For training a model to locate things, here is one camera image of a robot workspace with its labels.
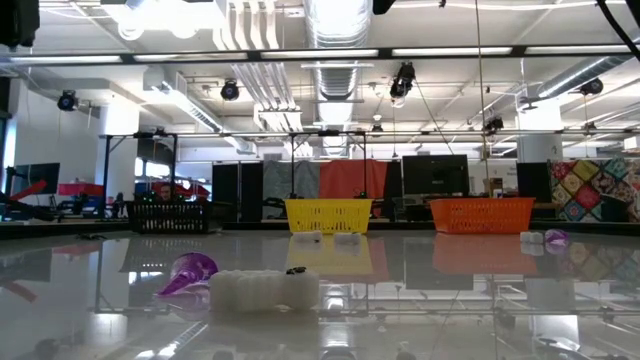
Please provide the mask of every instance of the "black panel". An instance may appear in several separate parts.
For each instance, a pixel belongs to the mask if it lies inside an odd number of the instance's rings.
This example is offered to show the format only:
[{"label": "black panel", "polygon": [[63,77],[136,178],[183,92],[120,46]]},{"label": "black panel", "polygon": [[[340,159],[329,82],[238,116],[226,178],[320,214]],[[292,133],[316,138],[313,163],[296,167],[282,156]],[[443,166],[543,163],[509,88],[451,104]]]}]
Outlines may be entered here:
[{"label": "black panel", "polygon": [[469,195],[467,155],[402,157],[405,194]]},{"label": "black panel", "polygon": [[386,14],[396,0],[373,0],[373,14]]},{"label": "black panel", "polygon": [[27,179],[19,176],[13,177],[11,193],[16,194],[26,190],[29,186],[40,180],[47,182],[47,186],[37,194],[53,195],[58,192],[58,177],[60,176],[60,163],[18,165],[16,173],[27,176]]},{"label": "black panel", "polygon": [[166,144],[152,139],[138,139],[138,157],[157,164],[171,166],[173,150]]},{"label": "black panel", "polygon": [[242,164],[241,222],[262,220],[262,163]]},{"label": "black panel", "polygon": [[402,164],[400,161],[391,161],[387,164],[387,174],[384,180],[384,199],[382,216],[394,218],[395,204],[393,198],[402,197]]},{"label": "black panel", "polygon": [[547,163],[518,163],[518,194],[536,202],[551,202],[551,185]]},{"label": "black panel", "polygon": [[39,8],[38,0],[0,1],[0,44],[33,46],[40,27]]},{"label": "black panel", "polygon": [[231,204],[225,222],[236,222],[238,214],[238,165],[214,165],[212,176],[213,201]]}]

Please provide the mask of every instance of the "orange basket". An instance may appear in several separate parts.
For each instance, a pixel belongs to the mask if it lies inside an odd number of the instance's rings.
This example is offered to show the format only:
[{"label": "orange basket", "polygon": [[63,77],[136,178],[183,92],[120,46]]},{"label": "orange basket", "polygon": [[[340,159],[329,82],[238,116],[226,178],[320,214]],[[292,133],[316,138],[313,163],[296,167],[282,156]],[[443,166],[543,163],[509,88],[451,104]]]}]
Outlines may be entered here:
[{"label": "orange basket", "polygon": [[534,198],[430,202],[436,230],[450,234],[518,234],[529,229]]}]

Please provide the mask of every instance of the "purple object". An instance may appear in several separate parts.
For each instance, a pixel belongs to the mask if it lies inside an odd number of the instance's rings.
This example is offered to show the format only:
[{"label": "purple object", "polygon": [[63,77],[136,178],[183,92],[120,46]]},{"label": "purple object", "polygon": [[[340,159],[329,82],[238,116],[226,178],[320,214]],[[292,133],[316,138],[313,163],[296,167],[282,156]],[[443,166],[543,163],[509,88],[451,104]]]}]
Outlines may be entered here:
[{"label": "purple object", "polygon": [[544,234],[544,240],[549,244],[566,246],[569,244],[569,234],[562,230],[551,229]]},{"label": "purple object", "polygon": [[176,259],[171,267],[171,280],[158,296],[174,294],[185,287],[203,281],[218,272],[215,261],[201,253],[188,253]]}]

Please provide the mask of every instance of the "black screen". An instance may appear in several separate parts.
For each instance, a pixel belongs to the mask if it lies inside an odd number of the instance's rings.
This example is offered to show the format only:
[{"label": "black screen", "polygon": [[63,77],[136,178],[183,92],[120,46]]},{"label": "black screen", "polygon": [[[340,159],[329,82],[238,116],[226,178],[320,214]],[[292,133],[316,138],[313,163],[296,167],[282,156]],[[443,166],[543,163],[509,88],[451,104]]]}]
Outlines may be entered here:
[{"label": "black screen", "polygon": [[402,157],[405,194],[469,195],[467,155]]},{"label": "black screen", "polygon": [[532,197],[537,202],[551,202],[551,185],[547,163],[518,163],[518,196]]},{"label": "black screen", "polygon": [[46,181],[47,186],[37,194],[53,195],[58,192],[60,163],[18,165],[15,169],[19,175],[24,175],[27,178],[22,178],[18,175],[13,177],[12,194],[26,190],[40,180]]}]

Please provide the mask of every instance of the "white foam block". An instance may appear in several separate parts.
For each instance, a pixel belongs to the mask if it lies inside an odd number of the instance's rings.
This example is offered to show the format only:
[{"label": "white foam block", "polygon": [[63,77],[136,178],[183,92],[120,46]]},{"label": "white foam block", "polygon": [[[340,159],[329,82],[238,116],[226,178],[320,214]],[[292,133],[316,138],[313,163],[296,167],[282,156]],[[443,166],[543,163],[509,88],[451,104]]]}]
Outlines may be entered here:
[{"label": "white foam block", "polygon": [[313,272],[220,271],[209,280],[211,310],[254,312],[286,305],[308,310],[319,297],[320,277]]}]

